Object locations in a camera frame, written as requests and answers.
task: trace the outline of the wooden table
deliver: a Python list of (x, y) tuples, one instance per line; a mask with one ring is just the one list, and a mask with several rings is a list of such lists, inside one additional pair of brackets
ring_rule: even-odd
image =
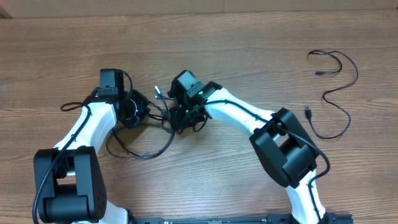
[[(332, 135), (347, 117), (321, 100), (351, 82), (343, 61), (335, 77), (330, 57), (341, 50), (358, 65), (359, 81), (333, 93), (352, 117), (340, 139), (319, 140), (304, 117), (313, 109), (319, 132)], [(116, 16), (0, 21), (0, 222), (31, 223), (32, 159), (53, 147), (79, 111), (61, 112), (99, 85), (101, 68), (132, 75), (134, 88), (155, 100), (183, 69), (222, 84), (260, 108), (293, 110), (331, 161), (318, 183), (329, 212), (356, 223), (398, 219), (398, 14), (395, 11), (266, 12), (177, 16)], [(138, 152), (154, 152), (169, 135), (152, 126), (122, 134)], [(120, 151), (115, 141), (111, 147)], [(289, 213), (285, 190), (264, 172), (248, 137), (209, 121), (186, 131), (152, 160), (98, 155), (108, 198), (137, 217), (243, 217)], [(318, 170), (325, 164), (318, 159)]]

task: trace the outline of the white plastic part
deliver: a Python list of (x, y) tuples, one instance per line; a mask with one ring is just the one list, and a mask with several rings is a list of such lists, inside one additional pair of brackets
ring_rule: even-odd
[[(87, 123), (76, 137), (76, 141), (72, 142), (67, 149), (77, 149), (80, 146), (94, 146), (95, 152), (98, 151), (105, 140), (107, 133), (118, 122), (113, 105), (105, 102), (90, 103), (91, 116)], [(54, 147), (59, 150), (70, 140), (70, 136), (76, 132), (87, 116), (87, 108), (82, 107), (81, 115), (71, 128), (69, 133), (58, 142)]]
[[(225, 88), (216, 90), (208, 97), (207, 100), (207, 102), (216, 100), (230, 100), (235, 103), (239, 103), (249, 111), (258, 114), (260, 117), (266, 120), (270, 120), (272, 118), (271, 114), (274, 113), (271, 110), (262, 110), (256, 108), (255, 106), (236, 98)], [(251, 136), (256, 128), (262, 128), (265, 125), (265, 122), (256, 120), (255, 117), (247, 114), (245, 111), (232, 104), (214, 103), (206, 105), (205, 109), (211, 118), (217, 119), (226, 124), (232, 124), (248, 136)]]
[[(317, 213), (314, 211), (313, 203), (308, 189), (308, 182), (315, 177), (316, 171), (309, 172), (301, 181), (300, 185), (294, 189), (287, 187), (287, 195), (292, 203), (292, 215), (301, 224), (317, 224), (319, 222)], [(323, 218), (326, 210), (319, 199), (317, 185), (312, 182), (312, 194), (315, 204), (319, 210), (320, 217)]]
[[(98, 222), (99, 224), (127, 224), (128, 213), (126, 209), (119, 208), (110, 201), (106, 202), (106, 210), (104, 217)], [(90, 223), (90, 222), (74, 222), (74, 224)]]

